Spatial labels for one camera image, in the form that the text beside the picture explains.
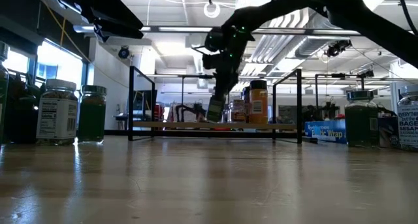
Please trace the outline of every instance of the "nutrition label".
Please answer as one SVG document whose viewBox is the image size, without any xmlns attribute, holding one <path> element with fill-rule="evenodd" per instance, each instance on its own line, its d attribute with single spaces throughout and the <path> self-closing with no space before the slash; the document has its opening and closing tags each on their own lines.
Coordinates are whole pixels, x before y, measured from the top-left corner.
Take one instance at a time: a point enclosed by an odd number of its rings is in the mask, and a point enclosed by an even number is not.
<svg viewBox="0 0 418 224">
<path fill-rule="evenodd" d="M 72 138 L 76 134 L 77 102 L 41 99 L 37 138 Z"/>
<path fill-rule="evenodd" d="M 398 106 L 399 141 L 418 146 L 418 106 Z"/>
</svg>

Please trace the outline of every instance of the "glass jar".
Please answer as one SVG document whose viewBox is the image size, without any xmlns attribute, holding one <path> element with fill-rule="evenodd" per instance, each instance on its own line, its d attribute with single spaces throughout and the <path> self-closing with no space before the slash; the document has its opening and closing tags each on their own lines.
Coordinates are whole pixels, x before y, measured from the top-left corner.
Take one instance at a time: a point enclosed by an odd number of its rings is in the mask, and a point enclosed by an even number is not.
<svg viewBox="0 0 418 224">
<path fill-rule="evenodd" d="M 76 84 L 57 79 L 46 80 L 40 97 L 37 143 L 71 145 L 76 138 L 78 99 Z"/>
<path fill-rule="evenodd" d="M 371 91 L 347 94 L 346 136 L 348 146 L 379 147 L 378 106 Z"/>
<path fill-rule="evenodd" d="M 0 145 L 3 143 L 3 129 L 5 126 L 5 112 L 8 87 L 8 70 L 3 66 L 7 59 L 8 46 L 0 42 Z"/>
<path fill-rule="evenodd" d="M 82 86 L 78 142 L 101 144 L 105 137 L 107 89 L 102 86 Z"/>
<path fill-rule="evenodd" d="M 399 143 L 403 150 L 418 152 L 418 85 L 405 86 L 398 102 Z"/>
<path fill-rule="evenodd" d="M 231 123 L 245 123 L 247 120 L 244 100 L 236 99 L 229 105 L 229 121 Z"/>
</svg>

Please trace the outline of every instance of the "silver lid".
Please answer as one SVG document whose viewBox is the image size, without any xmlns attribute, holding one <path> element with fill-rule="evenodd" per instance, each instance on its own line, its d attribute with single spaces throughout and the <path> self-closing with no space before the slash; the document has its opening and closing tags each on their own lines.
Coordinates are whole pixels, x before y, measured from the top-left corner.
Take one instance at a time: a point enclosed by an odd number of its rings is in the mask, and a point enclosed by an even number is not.
<svg viewBox="0 0 418 224">
<path fill-rule="evenodd" d="M 46 80 L 46 87 L 47 88 L 53 88 L 53 87 L 59 87 L 59 88 L 69 88 L 73 91 L 76 90 L 77 85 L 76 83 L 65 81 L 65 80 L 58 80 L 58 79 L 47 79 Z"/>
</svg>

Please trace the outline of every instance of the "spice jar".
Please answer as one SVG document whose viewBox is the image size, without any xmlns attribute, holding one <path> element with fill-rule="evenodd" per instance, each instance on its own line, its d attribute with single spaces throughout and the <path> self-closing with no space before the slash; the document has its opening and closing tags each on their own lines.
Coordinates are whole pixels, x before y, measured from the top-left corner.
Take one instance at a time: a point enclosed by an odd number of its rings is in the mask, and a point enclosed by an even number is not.
<svg viewBox="0 0 418 224">
<path fill-rule="evenodd" d="M 69 145 L 76 137 L 78 99 L 76 84 L 48 79 L 40 97 L 37 127 L 38 144 Z"/>
<path fill-rule="evenodd" d="M 229 121 L 233 123 L 245 123 L 247 120 L 244 100 L 236 99 L 229 105 Z"/>
<path fill-rule="evenodd" d="M 418 152 L 418 85 L 405 86 L 398 102 L 399 143 L 403 150 Z"/>
<path fill-rule="evenodd" d="M 253 80 L 249 83 L 250 123 L 267 123 L 267 81 Z"/>
<path fill-rule="evenodd" d="M 82 86 L 78 142 L 100 144 L 105 135 L 106 88 Z"/>
<path fill-rule="evenodd" d="M 373 92 L 354 91 L 347 94 L 346 135 L 348 146 L 379 146 L 378 106 Z"/>
</svg>

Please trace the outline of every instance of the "metal frame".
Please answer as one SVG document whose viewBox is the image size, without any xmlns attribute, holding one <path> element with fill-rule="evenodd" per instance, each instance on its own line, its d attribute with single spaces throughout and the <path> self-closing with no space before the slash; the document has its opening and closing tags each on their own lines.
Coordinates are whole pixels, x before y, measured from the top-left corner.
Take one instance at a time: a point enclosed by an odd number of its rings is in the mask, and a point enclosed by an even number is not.
<svg viewBox="0 0 418 224">
<path fill-rule="evenodd" d="M 331 78 L 341 78 L 342 81 L 353 81 L 353 79 L 346 79 L 346 77 L 356 77 L 360 78 L 361 80 L 361 90 L 364 90 L 364 76 L 359 76 L 356 74 L 344 74 L 342 76 L 341 74 L 316 74 L 315 75 L 315 99 L 316 99 L 316 109 L 319 109 L 319 97 L 318 97 L 318 77 L 331 77 Z"/>
<path fill-rule="evenodd" d="M 276 100 L 276 88 L 277 85 L 287 80 L 289 77 L 296 76 L 297 80 L 297 119 L 296 119 L 296 128 L 297 128 L 297 144 L 302 144 L 302 70 L 296 69 L 292 73 L 285 76 L 283 79 L 278 81 L 273 85 L 273 123 L 276 123 L 276 109 L 277 109 L 277 100 Z M 272 138 L 276 140 L 277 133 L 276 130 L 272 130 Z"/>
<path fill-rule="evenodd" d="M 127 135 L 129 141 L 144 139 L 155 136 L 169 136 L 169 137 L 204 137 L 204 138 L 288 138 L 294 139 L 297 138 L 298 143 L 302 142 L 302 131 L 301 126 L 298 127 L 297 133 L 248 133 L 248 132 L 236 132 L 236 131 L 190 131 L 190 130 L 167 130 L 167 131 L 156 131 L 154 128 L 151 128 L 151 131 L 133 131 L 133 100 L 134 100 L 134 75 L 135 71 L 138 72 L 141 76 L 145 77 L 152 84 L 152 93 L 155 91 L 155 83 L 150 80 L 145 74 L 140 72 L 136 67 L 131 66 L 129 68 L 129 103 L 128 103 L 128 131 L 105 131 L 106 135 Z M 184 79 L 185 78 L 204 78 L 211 79 L 213 76 L 209 75 L 180 75 L 179 78 L 182 78 L 182 102 L 184 101 Z M 302 78 L 300 73 L 298 74 L 298 86 L 300 92 L 302 91 Z M 155 100 L 152 98 L 152 108 L 155 106 Z M 152 121 L 154 120 L 154 113 L 152 110 Z M 141 136 L 141 138 L 134 139 L 134 136 Z"/>
<path fill-rule="evenodd" d="M 138 68 L 134 66 L 129 67 L 129 102 L 128 102 L 128 140 L 133 141 L 134 131 L 133 131 L 133 100 L 134 100 L 134 75 L 135 71 L 138 72 L 142 77 L 144 77 L 148 82 L 151 83 L 151 121 L 154 121 L 154 91 L 155 91 L 155 82 L 152 81 L 148 76 L 142 73 Z M 142 105 L 142 117 L 145 119 L 145 107 Z M 154 128 L 151 128 L 149 136 L 154 137 Z"/>
</svg>

